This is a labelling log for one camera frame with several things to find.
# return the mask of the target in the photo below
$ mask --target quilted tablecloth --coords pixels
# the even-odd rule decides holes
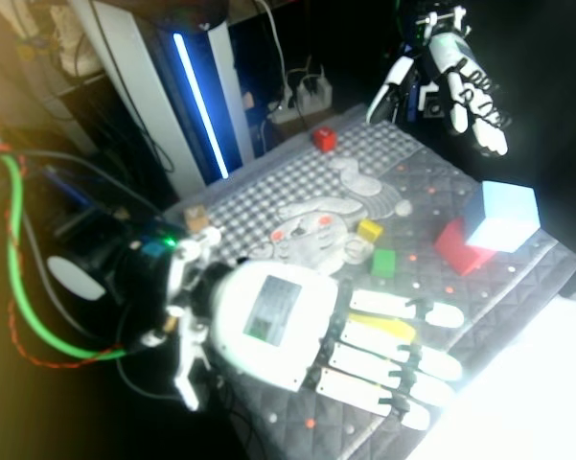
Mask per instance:
[[[218,258],[226,261],[283,260],[358,287],[459,307],[463,328],[419,325],[419,337],[458,358],[466,374],[458,385],[468,383],[558,292],[576,270],[576,255],[541,230],[516,253],[497,253],[458,276],[433,243],[478,184],[396,126],[366,125],[362,107],[330,125],[338,133],[333,151],[294,138],[179,203],[169,217],[182,220],[184,207],[204,204],[222,230]],[[396,250],[393,279],[369,275],[371,247],[355,234],[364,218],[381,223]],[[309,389],[290,393],[226,372],[269,458],[403,459],[424,434]]]

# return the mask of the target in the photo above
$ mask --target orange dot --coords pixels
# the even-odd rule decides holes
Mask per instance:
[[[283,237],[284,237],[284,232],[282,232],[281,230],[277,230],[276,232],[273,232],[272,235],[270,235],[270,238],[274,242],[278,242],[278,241],[282,240]]]

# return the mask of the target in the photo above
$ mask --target small red cube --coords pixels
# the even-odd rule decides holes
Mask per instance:
[[[336,133],[329,127],[323,126],[313,133],[313,143],[324,153],[336,146]]]
[[[491,249],[465,244],[463,218],[455,218],[448,223],[434,244],[434,248],[461,276],[468,275],[485,264],[496,253]]]

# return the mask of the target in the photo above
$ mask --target blue light strip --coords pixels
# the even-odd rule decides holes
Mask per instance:
[[[226,170],[226,165],[223,162],[223,157],[221,156],[221,149],[219,148],[218,138],[215,136],[213,131],[213,125],[211,124],[211,119],[209,118],[209,113],[207,112],[207,107],[202,100],[202,93],[200,93],[200,88],[198,87],[198,81],[196,80],[196,75],[194,73],[194,67],[192,67],[192,62],[190,61],[190,55],[188,55],[188,50],[185,48],[185,41],[183,40],[183,35],[173,34],[174,44],[176,45],[176,50],[179,53],[181,62],[183,63],[183,68],[185,69],[185,75],[188,78],[188,82],[192,87],[192,92],[194,93],[194,100],[198,106],[198,111],[202,117],[202,123],[209,136],[209,141],[211,142],[211,148],[213,149],[213,154],[218,162],[219,171],[221,172],[221,177],[224,179],[228,178],[228,170]]]

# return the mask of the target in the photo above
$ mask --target dark floor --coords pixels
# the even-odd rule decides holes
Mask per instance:
[[[287,67],[301,66],[309,54],[317,65],[323,63],[334,87],[334,113],[368,104],[387,71],[383,54],[391,54],[395,45],[391,38],[394,2],[372,2],[364,8],[347,1],[312,3],[310,22],[302,2],[292,2],[276,13]],[[501,83],[500,103],[514,117],[508,130],[510,152],[507,158],[486,159],[448,137],[438,124],[404,128],[477,179],[534,187],[543,228],[576,252],[576,0],[464,3],[474,28],[472,47]],[[274,44],[266,40],[263,24],[261,16],[231,32],[242,80],[256,90],[262,104],[280,84]],[[278,130],[276,139],[302,128],[294,124],[286,132]],[[52,371],[35,368],[17,355],[6,315],[7,184],[0,170],[0,459],[136,459],[175,454],[241,458],[242,449],[225,414],[191,416],[178,404],[141,398],[123,386],[111,364]],[[30,286],[37,285],[31,266],[25,276]],[[576,288],[576,276],[571,283]],[[38,286],[32,291],[39,305],[47,303]],[[22,333],[22,340],[46,357],[46,348],[33,337]],[[133,366],[133,377],[150,388],[167,389],[162,381],[149,379],[154,370],[149,363],[126,364]],[[239,431],[247,435],[243,425]]]

